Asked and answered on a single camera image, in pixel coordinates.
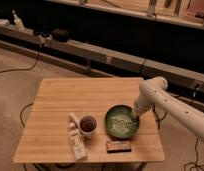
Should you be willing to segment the yellow tipped pusher tool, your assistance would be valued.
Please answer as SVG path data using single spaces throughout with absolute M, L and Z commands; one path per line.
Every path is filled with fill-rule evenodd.
M 135 113 L 135 112 L 131 112 L 131 117 L 133 118 L 133 119 L 138 119 L 139 118 L 139 116 Z

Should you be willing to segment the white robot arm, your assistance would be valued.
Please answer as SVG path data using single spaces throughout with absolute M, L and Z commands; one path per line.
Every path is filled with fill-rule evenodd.
M 168 82 L 162 76 L 141 81 L 133 115 L 140 117 L 153 105 L 158 105 L 204 142 L 204 113 L 171 96 L 167 88 Z

